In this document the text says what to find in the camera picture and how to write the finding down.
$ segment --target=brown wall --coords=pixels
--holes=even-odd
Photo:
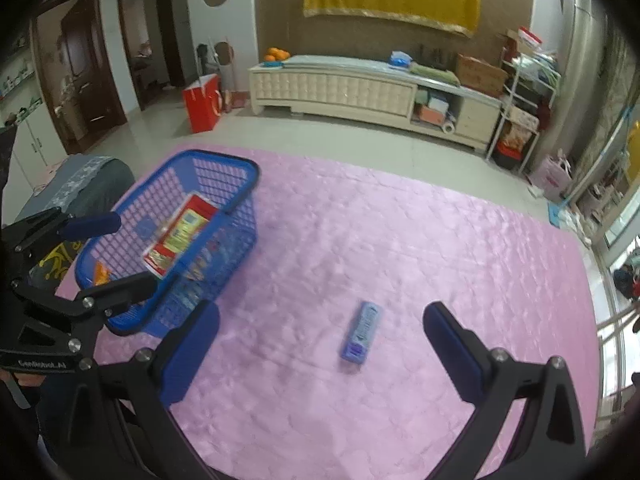
[[[292,54],[324,54],[388,59],[392,50],[417,57],[419,45],[460,52],[496,63],[507,28],[528,27],[533,0],[482,0],[480,24],[473,38],[410,23],[316,16],[305,18],[303,0],[255,0],[258,48],[270,46]]]

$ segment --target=tiled floor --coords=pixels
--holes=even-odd
[[[177,91],[168,92],[156,104],[130,118],[92,153],[116,156],[141,176],[175,146],[187,141],[331,158],[455,189],[548,221],[546,201],[534,199],[523,180],[464,148],[354,121],[296,118],[288,110],[279,109],[267,110],[260,117],[248,109],[224,115],[213,131],[193,135]],[[601,322],[609,317],[602,276],[593,253],[580,247],[596,319]]]

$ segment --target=pink bedspread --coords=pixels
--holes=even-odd
[[[380,171],[209,148],[262,168],[258,243],[220,296],[220,334],[171,408],[209,465],[242,480],[425,478],[472,412],[422,332],[434,300],[489,348],[532,362],[564,356],[590,441],[598,345],[572,235]],[[362,300],[383,316],[358,368],[338,354]],[[103,330],[96,357],[126,360],[156,344]],[[484,472],[499,464],[520,409]]]

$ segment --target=blue plastic basket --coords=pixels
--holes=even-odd
[[[115,210],[118,232],[92,238],[76,263],[80,288],[94,286],[98,261],[113,279],[148,270],[142,254],[192,192],[219,211],[175,261],[144,303],[107,320],[118,335],[143,330],[164,337],[180,326],[201,300],[215,300],[256,241],[252,190],[260,168],[251,160],[223,153],[187,150],[166,161]]]

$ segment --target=door frame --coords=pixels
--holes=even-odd
[[[164,53],[164,62],[166,70],[169,74],[169,83],[175,87],[185,85],[184,72],[182,70],[182,61],[180,60],[180,51],[178,49],[178,38],[175,32],[174,5],[173,0],[156,0],[156,12],[158,13],[158,22],[160,25],[160,37],[162,39],[162,51]],[[120,33],[122,35],[122,43],[124,44],[124,53],[127,57],[127,65],[129,66],[129,74],[133,88],[138,98],[138,106],[140,110],[144,110],[146,104],[143,104],[140,89],[136,84],[133,69],[131,67],[131,52],[129,42],[127,41],[127,29],[124,23],[124,10],[122,8],[122,0],[118,0],[118,18],[120,20]]]
[[[31,36],[31,44],[33,45],[33,62],[36,69],[36,74],[38,76],[38,82],[40,84],[40,90],[42,92],[42,97],[44,102],[47,104],[47,108],[49,109],[49,115],[51,116],[51,120],[53,121],[53,125],[58,133],[58,137],[60,141],[63,143],[63,146],[67,151],[69,150],[67,143],[63,140],[64,136],[61,134],[64,131],[62,128],[62,124],[60,119],[56,115],[54,111],[53,99],[51,97],[51,92],[49,91],[49,87],[47,86],[47,79],[44,73],[43,65],[42,65],[42,50],[40,48],[40,37],[38,34],[38,16],[47,12],[48,10],[57,7],[59,4],[63,4],[68,2],[69,0],[45,0],[42,2],[36,9],[33,14],[33,17],[30,20],[30,36]],[[102,15],[100,13],[100,0],[92,0],[94,4],[94,15],[96,19],[96,34],[97,34],[97,44],[94,45],[95,48],[100,50],[100,56],[104,60],[102,66],[100,67],[100,76],[103,81],[106,83],[106,89],[111,97],[114,105],[115,115],[117,118],[117,124],[125,124],[127,122],[127,117],[122,108],[122,103],[120,102],[120,96],[118,95],[118,91],[116,90],[115,81],[113,80],[113,73],[111,73],[111,67],[109,65],[109,57],[107,54],[107,48],[104,42],[104,33],[102,29]]]

